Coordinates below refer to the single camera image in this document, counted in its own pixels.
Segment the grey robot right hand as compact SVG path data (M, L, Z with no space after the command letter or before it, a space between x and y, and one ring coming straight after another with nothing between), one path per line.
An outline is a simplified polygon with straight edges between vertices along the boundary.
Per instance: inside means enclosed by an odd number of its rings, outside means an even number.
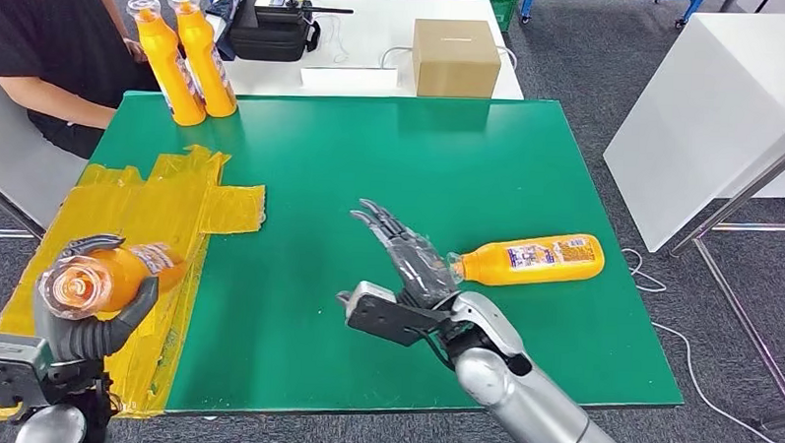
M400 303L440 310L458 292L458 285L435 247L374 201L359 199L359 203L366 212L351 211L351 216L377 237L392 260L402 282Z

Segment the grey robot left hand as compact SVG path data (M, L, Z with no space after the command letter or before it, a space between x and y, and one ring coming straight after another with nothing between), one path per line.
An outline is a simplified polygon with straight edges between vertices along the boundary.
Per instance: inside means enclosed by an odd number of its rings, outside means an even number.
M181 265L163 243L116 234L68 242L33 285L34 332L56 361L117 353L152 312L161 279Z

